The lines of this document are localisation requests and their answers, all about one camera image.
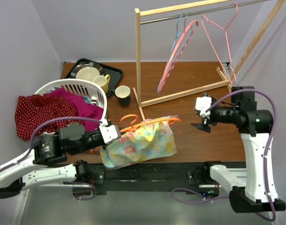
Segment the yellow mug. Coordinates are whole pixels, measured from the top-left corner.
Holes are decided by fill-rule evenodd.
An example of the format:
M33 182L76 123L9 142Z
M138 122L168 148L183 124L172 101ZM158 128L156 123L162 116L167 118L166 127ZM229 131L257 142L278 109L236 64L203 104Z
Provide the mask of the yellow mug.
M105 76L97 76L94 78L93 83L101 87L106 94L109 91L110 75L107 74Z

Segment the black mug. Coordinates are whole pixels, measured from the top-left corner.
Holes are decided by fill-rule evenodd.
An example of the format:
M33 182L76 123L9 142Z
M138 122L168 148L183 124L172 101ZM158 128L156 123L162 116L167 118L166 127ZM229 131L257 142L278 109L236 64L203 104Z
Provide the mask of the black mug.
M111 90L114 96L117 97L121 106L128 106L130 103L130 88L127 86L119 86L115 90Z

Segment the magenta cloth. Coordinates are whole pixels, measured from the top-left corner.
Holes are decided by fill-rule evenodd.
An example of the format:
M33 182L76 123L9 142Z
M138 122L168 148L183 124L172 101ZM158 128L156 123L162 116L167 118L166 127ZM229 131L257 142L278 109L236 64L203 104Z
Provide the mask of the magenta cloth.
M96 120L100 120L102 118L102 108L93 104L86 104L82 96L75 95L69 91L66 91L64 88L56 89L53 92L44 95L54 98L64 98L77 109L77 116L92 118ZM83 122L83 126L85 127L86 131L93 131L99 126L99 124L85 120Z

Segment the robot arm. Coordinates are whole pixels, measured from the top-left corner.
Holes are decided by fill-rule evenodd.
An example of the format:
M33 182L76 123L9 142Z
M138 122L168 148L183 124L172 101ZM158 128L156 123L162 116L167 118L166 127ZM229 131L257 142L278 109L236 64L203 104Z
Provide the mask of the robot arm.
M0 198L8 198L34 186L56 182L88 182L90 174L87 163L57 168L47 168L67 160L66 152L75 155L99 146L111 144L121 137L116 125L103 120L97 130L85 132L83 125L70 123L54 135L47 135L34 144L30 154L21 162L28 151L0 165Z
M241 89L254 88L233 87L232 92ZM209 162L205 166L208 178L217 181L229 193L230 204L235 212L271 211L269 196L276 211L285 210L285 202L278 198L274 185L271 144L270 153L264 155L273 125L272 114L268 110L257 110L255 93L251 91L233 95L231 106L217 105L207 111L215 102L216 100L207 94L198 97L195 110L197 115L202 117L202 122L192 125L208 133L211 129L209 125L215 126L217 123L236 125L245 148L247 180L241 181L220 162ZM263 157L267 158L269 193L266 193L265 189Z

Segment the pink hanger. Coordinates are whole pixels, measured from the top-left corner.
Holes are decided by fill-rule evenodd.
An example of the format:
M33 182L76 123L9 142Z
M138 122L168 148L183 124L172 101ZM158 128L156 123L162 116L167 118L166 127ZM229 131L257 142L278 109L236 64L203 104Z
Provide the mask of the pink hanger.
M166 64L165 70L163 72L163 76L161 78L158 92L161 91L162 87L164 86L166 79L169 77L172 69L174 68L174 65L177 63L179 56L182 54L184 48L186 47L187 43L189 42L191 35L195 32L196 28L198 27L198 20L193 20L184 30L184 33L180 36L179 40L177 41L173 52L170 56L169 61Z
M217 25L217 24L214 23L213 21L209 20L205 15L202 15L202 16L201 16L201 23L202 23L202 26L203 26L203 28L204 28L204 30L205 30L205 33L206 33L207 37L208 37L208 40L209 40L210 44L211 44L212 47L213 47L213 51L214 51L214 53L216 54L216 56L217 56L217 58L218 58L218 60L219 60L219 62L220 62L220 64L221 64L221 67L222 67L222 69L223 69L225 75L228 77L228 79L229 79L229 81L231 82L231 84L235 84L235 83L236 83L236 75L235 75L234 69L232 68L232 59L231 59L231 53L230 53L230 48L229 48L227 30L228 30L230 24L232 23L232 21L235 19L236 15L237 15L238 6L237 6L237 4L236 4L235 2L234 2L234 3L231 3L230 5L235 5L235 6L236 6L236 13L235 13L234 17L233 17L232 20L229 22L229 24L227 25L226 28L222 28L221 26ZM203 24L202 18L205 18L205 19L207 20L207 22L212 23L213 25L215 25L215 26L217 26L218 28L220 28L220 29L222 29L222 30L225 31L226 41L227 41L227 48L228 48L228 54L229 54L229 60L230 60L230 64L229 64L229 65L230 65L230 68L231 68L231 70L232 70L232 72L233 72L233 75L234 75L234 78L235 78L235 82L234 82L234 83L232 82L232 80L230 79L230 75L227 73L227 71L225 70L225 68L224 68L223 65L222 65L222 62L221 62L221 60L220 60L220 58L219 58L219 56L218 56L218 54L217 54L217 52L216 52L216 50L215 50L215 48L214 48L214 46L213 46L213 43L212 43L211 39L209 38L209 35L208 35L207 30L206 30L206 28L205 28L205 25Z

